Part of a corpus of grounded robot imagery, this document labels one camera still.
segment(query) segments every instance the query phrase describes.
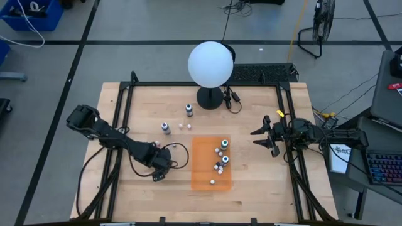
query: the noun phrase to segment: orange cutting board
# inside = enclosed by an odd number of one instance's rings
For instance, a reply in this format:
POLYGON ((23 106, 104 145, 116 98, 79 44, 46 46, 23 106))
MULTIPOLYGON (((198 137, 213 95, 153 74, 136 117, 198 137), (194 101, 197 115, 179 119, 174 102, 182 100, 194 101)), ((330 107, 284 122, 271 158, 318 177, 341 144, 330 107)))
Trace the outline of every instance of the orange cutting board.
POLYGON ((221 136, 198 136, 193 138, 193 160, 191 172, 191 189, 200 191, 227 191, 232 189, 231 171, 231 140, 221 136), (214 169, 216 162, 221 161, 216 152, 220 148, 222 140, 228 140, 229 147, 223 151, 223 156, 229 157, 229 164, 224 167, 224 172, 219 175, 214 169))

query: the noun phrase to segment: blue container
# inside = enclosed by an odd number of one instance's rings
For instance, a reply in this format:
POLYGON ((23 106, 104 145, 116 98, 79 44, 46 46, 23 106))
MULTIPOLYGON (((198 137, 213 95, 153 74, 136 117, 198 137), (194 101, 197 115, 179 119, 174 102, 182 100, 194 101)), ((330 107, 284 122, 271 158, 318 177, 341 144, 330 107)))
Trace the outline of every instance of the blue container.
MULTIPOLYGON (((38 31, 54 31, 62 17, 63 8, 58 0, 19 0, 24 7, 25 13, 30 8, 30 2, 38 3, 39 7, 46 6, 47 17, 34 18, 28 16, 28 20, 38 31)), ((3 19, 15 31, 30 31, 24 16, 9 16, 12 8, 21 9, 17 0, 8 0, 0 11, 0 18, 3 19)))
POLYGON ((0 65, 3 63, 8 51, 10 50, 10 46, 0 40, 0 65))

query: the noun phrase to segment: black keyboard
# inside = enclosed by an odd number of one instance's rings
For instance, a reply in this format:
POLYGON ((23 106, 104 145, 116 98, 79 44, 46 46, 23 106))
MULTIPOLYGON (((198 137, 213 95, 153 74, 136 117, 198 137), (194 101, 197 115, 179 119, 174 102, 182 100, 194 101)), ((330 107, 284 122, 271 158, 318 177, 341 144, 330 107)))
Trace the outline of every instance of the black keyboard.
POLYGON ((372 185, 402 186, 402 154, 366 153, 366 166, 372 185))
POLYGON ((290 75, 291 63, 235 64, 231 82, 297 82, 290 75))

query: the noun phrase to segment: wooden tabletop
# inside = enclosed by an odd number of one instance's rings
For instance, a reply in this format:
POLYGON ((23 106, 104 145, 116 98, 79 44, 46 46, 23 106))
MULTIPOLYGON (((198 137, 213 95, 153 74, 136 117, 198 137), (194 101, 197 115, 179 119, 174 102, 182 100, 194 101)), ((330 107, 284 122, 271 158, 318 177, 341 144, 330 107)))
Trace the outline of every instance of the wooden tabletop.
MULTIPOLYGON (((100 116, 111 124, 116 105, 119 83, 104 83, 98 110, 100 116)), ((278 143, 281 154, 277 158, 271 151, 253 144, 255 139, 266 136, 250 136, 262 126, 264 115, 278 122, 278 101, 274 87, 232 87, 241 98, 242 111, 231 114, 224 104, 216 110, 204 110, 197 105, 198 87, 135 87, 131 102, 128 126, 129 137, 138 141, 159 141, 162 145, 180 142, 192 154, 192 138, 199 135, 229 136, 231 138, 231 191, 193 191, 191 182, 191 157, 183 169, 172 169, 166 179, 153 182, 152 178, 140 178, 129 165, 124 152, 119 185, 114 207, 113 221, 158 222, 237 222, 248 223, 257 218, 261 223, 297 222, 288 164, 283 161, 285 145, 278 143), (194 115, 185 115, 185 105, 192 104, 194 115), (171 135, 162 133, 161 123, 167 122, 171 135), (179 123, 191 124, 192 129, 179 130, 179 123)), ((297 117, 314 122, 310 98, 305 83, 291 83, 291 93, 297 117)), ((287 109, 286 96, 283 93, 287 109)), ((119 126, 126 98, 122 102, 119 126)), ((232 103, 232 110, 239 106, 232 103)), ((99 149, 97 141, 89 142, 85 160, 99 149)), ((172 160, 183 164, 185 151, 177 146, 170 148, 172 160)), ((87 166, 82 177, 81 211, 98 191, 106 151, 100 153, 87 166)), ((305 162, 314 195, 324 208, 337 218, 334 198, 323 157, 313 151, 305 151, 305 162)), ((150 173, 134 162, 136 170, 150 173)), ((305 196, 300 190, 303 214, 308 218, 305 196)), ((109 193, 104 199, 102 216, 106 216, 109 193)), ((76 217, 75 208, 72 217, 76 217)))

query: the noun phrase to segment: fan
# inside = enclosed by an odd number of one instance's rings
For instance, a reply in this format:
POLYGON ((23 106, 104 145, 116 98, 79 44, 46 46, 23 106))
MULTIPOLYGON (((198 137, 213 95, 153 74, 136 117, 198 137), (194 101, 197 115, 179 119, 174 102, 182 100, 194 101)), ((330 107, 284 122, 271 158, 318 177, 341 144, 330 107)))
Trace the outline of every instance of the fan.
POLYGON ((298 33, 297 45, 316 59, 322 55, 322 43, 328 39, 332 27, 332 20, 334 19, 334 11, 335 0, 318 0, 315 5, 313 27, 302 29, 298 33), (318 56, 308 51, 300 44, 301 33, 311 29, 313 30, 313 40, 317 41, 317 43, 320 45, 320 54, 318 56))

